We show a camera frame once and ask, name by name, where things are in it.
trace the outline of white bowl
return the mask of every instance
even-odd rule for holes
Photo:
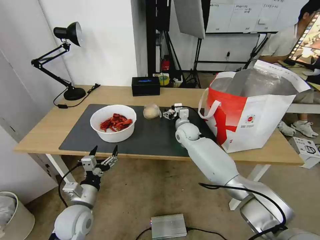
[[[127,119],[132,119],[132,123],[126,129],[119,132],[113,132],[111,129],[100,129],[100,123],[104,122],[108,118],[112,117],[114,113],[121,114]],[[137,120],[136,112],[125,105],[109,105],[96,111],[90,118],[91,127],[97,132],[99,137],[106,142],[121,142],[130,137],[134,130],[134,123]]]

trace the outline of table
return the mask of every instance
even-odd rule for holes
[[[91,86],[77,86],[85,90]],[[78,121],[89,104],[123,104],[133,106],[144,106],[148,103],[155,103],[160,107],[168,107],[174,103],[197,108],[199,99],[204,89],[180,89],[161,88],[159,96],[133,97],[131,87],[101,86],[93,91],[79,106],[68,109],[54,107],[15,147],[15,151],[24,153],[46,154],[58,173],[63,176],[68,168],[61,159],[61,155],[85,156],[88,152],[59,150],[72,127]],[[68,102],[62,100],[61,104],[74,105],[78,101]],[[97,157],[108,157],[111,153],[97,152]],[[271,164],[281,165],[303,165],[304,162],[290,146],[288,141],[276,129],[266,145],[261,149],[254,149],[242,152],[231,153],[230,156],[236,162],[256,164],[248,179],[259,181]],[[184,160],[190,161],[189,157],[173,156],[152,156],[121,154],[119,158],[143,158],[159,160]],[[66,182],[75,182],[73,176],[68,174]],[[237,200],[232,200],[229,204],[234,210],[240,204]]]

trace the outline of white box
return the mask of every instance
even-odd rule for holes
[[[304,165],[299,167],[310,169],[320,161],[320,153],[313,141],[293,137],[289,143],[304,161]]]

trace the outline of computer screen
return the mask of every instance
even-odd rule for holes
[[[288,59],[305,66],[319,68],[320,11],[317,11],[288,56]]]

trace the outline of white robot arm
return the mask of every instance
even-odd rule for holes
[[[294,217],[293,210],[263,183],[250,181],[242,177],[238,173],[233,159],[214,141],[201,137],[199,129],[188,121],[188,109],[179,106],[181,104],[175,104],[175,111],[179,115],[179,119],[176,121],[176,139],[187,149],[190,158],[203,174],[216,185],[244,188],[267,196],[281,208],[286,223],[292,220]],[[243,190],[227,189],[227,192],[233,198],[242,201],[241,216],[255,233],[262,233],[283,223],[282,213],[267,198]],[[277,232],[263,234],[262,237],[270,240],[320,240],[318,235],[299,229],[287,229],[286,227],[278,228]]]
[[[86,179],[80,184],[77,182],[66,183],[63,191],[71,200],[71,206],[63,210],[56,218],[54,230],[49,240],[84,240],[93,224],[92,208],[96,195],[100,189],[100,179],[103,173],[109,170],[118,160],[118,146],[112,156],[101,163],[97,163],[95,153],[97,146],[89,156],[81,159],[80,166],[86,172]]]

